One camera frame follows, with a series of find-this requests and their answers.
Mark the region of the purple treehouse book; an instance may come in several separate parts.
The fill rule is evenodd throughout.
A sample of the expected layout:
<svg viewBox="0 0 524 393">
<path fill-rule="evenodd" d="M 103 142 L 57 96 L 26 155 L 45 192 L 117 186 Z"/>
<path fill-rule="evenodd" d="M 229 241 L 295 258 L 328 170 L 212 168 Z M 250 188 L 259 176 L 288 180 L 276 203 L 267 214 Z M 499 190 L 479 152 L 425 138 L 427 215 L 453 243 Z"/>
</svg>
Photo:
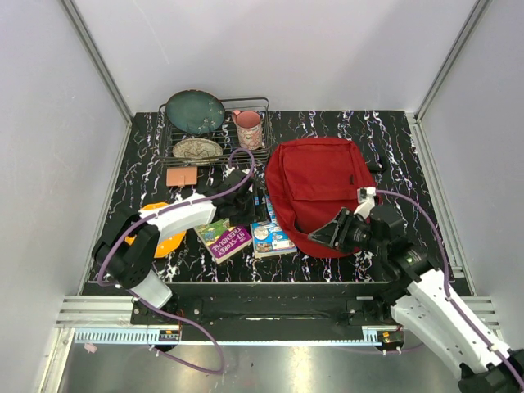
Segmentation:
<svg viewBox="0 0 524 393">
<path fill-rule="evenodd" d="M 221 264 L 252 243 L 251 232 L 243 226 L 231 225 L 229 219 L 200 225 L 194 230 L 216 264 Z"/>
</svg>

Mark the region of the red student backpack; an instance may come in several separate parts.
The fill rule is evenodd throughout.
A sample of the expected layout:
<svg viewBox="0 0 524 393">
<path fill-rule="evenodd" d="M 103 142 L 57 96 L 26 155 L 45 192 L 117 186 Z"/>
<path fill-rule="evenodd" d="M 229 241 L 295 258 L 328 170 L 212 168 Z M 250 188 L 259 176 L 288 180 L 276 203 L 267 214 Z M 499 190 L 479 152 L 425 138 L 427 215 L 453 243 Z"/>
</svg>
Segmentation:
<svg viewBox="0 0 524 393">
<path fill-rule="evenodd" d="M 269 158 L 264 178 L 278 224 L 300 251 L 321 259 L 359 252 L 335 251 L 308 239 L 341 208 L 353 211 L 360 188 L 376 185 L 354 142 L 300 138 L 281 143 Z"/>
</svg>

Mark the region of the blue cartoon book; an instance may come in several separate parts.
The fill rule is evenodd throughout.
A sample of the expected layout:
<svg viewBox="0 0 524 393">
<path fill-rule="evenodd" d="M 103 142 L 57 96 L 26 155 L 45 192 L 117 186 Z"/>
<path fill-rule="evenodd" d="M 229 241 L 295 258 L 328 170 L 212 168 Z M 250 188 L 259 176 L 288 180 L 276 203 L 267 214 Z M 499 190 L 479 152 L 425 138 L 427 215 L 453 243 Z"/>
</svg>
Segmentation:
<svg viewBox="0 0 524 393">
<path fill-rule="evenodd" d="M 269 196 L 265 195 L 263 201 L 268 211 L 269 220 L 265 224 L 251 224 L 255 258 L 262 259 L 297 252 L 295 244 L 280 228 Z"/>
</svg>

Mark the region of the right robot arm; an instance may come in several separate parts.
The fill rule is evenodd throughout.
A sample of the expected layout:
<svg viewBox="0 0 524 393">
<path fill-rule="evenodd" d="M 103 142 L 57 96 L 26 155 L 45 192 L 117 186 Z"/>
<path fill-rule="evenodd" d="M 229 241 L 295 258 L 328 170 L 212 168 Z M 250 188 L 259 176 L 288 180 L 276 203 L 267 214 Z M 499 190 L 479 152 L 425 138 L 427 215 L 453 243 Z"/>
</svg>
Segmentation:
<svg viewBox="0 0 524 393">
<path fill-rule="evenodd" d="M 372 303 L 381 324 L 411 331 L 458 380 L 462 392 L 521 392 L 523 352 L 500 340 L 454 291 L 427 253 L 406 236 L 391 206 L 375 206 L 367 218 L 343 208 L 309 239 L 336 251 L 371 251 L 391 278 Z"/>
</svg>

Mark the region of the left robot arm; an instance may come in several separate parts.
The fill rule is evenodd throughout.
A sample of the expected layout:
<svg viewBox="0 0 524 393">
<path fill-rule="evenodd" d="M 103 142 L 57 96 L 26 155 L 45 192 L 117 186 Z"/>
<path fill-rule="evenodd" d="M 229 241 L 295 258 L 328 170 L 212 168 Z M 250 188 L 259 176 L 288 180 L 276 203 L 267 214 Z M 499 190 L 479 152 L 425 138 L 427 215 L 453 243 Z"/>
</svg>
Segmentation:
<svg viewBox="0 0 524 393">
<path fill-rule="evenodd" d="M 123 208 L 114 213 L 92 250 L 99 266 L 98 285 L 120 286 L 146 301 L 148 314 L 160 324 L 176 316 L 173 292 L 152 269 L 163 242 L 189 229 L 222 219 L 246 225 L 255 212 L 253 172 L 233 169 L 214 186 L 202 187 L 186 199 L 155 209 Z"/>
</svg>

